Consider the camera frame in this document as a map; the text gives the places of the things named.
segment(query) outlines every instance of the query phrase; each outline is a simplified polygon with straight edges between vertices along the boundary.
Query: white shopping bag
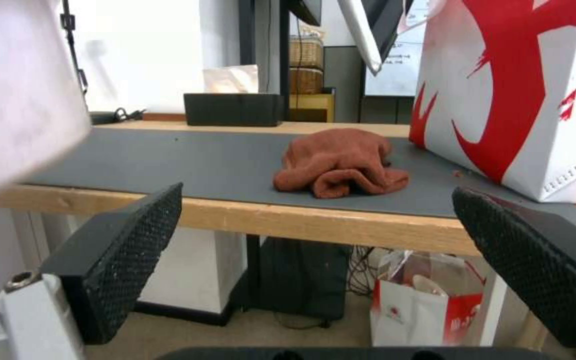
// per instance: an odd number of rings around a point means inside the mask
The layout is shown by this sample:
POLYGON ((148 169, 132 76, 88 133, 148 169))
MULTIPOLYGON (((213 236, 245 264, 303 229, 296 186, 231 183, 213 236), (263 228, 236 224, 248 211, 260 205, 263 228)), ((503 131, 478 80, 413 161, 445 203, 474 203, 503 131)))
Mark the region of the white shopping bag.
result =
POLYGON ((482 303, 474 268, 440 253, 386 257, 390 269, 375 281, 370 308, 372 346, 461 345, 482 303))
POLYGON ((410 141, 576 203, 576 0, 449 0, 426 25, 410 141))

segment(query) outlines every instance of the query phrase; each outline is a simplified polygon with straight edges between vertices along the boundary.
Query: black stand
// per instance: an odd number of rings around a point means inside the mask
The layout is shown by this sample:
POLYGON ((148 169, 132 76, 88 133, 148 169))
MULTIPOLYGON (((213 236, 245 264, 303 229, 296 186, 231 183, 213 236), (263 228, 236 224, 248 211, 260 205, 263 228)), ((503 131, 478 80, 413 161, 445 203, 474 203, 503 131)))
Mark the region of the black stand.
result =
POLYGON ((231 294, 234 306, 303 315, 325 326, 344 316, 350 246, 246 236, 247 270, 231 294))

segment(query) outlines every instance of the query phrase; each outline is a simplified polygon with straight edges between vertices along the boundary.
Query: whiteboard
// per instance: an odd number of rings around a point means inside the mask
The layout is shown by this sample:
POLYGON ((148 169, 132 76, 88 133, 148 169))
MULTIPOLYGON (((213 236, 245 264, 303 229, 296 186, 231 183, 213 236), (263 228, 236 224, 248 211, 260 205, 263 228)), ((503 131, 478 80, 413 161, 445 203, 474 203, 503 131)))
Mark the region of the whiteboard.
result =
POLYGON ((88 109, 184 113, 204 91, 199 1, 71 1, 88 109))
MULTIPOLYGON (((407 16, 407 23, 426 20, 427 0, 416 0, 407 16)), ((364 96, 415 96, 419 64, 424 46, 425 23, 399 35, 392 45, 381 71, 373 75, 366 67, 364 96)))

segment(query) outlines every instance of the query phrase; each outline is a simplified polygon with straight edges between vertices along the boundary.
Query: white box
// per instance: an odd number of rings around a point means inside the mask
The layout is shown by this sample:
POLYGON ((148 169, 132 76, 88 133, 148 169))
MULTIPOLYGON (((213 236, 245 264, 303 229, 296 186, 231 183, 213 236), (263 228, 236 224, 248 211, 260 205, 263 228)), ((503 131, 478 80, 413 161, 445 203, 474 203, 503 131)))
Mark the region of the white box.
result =
POLYGON ((448 0, 409 138, 539 202, 576 203, 576 0, 448 0))

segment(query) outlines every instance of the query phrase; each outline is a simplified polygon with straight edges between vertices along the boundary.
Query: gray desk mat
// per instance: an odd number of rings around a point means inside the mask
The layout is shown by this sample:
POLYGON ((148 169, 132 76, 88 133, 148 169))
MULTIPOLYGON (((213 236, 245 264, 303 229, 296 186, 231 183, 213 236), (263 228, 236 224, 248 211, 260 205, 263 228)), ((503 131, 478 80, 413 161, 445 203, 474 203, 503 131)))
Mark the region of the gray desk mat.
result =
POLYGON ((576 224, 576 206, 539 204, 486 178, 393 137, 392 166, 410 173, 391 194, 352 194, 321 200, 309 191, 281 193, 272 178, 296 135, 95 128, 62 161, 26 180, 36 185, 151 193, 183 182, 189 198, 307 208, 455 218, 451 193, 471 187, 528 208, 559 214, 576 224), (455 177, 454 171, 462 171, 455 177))

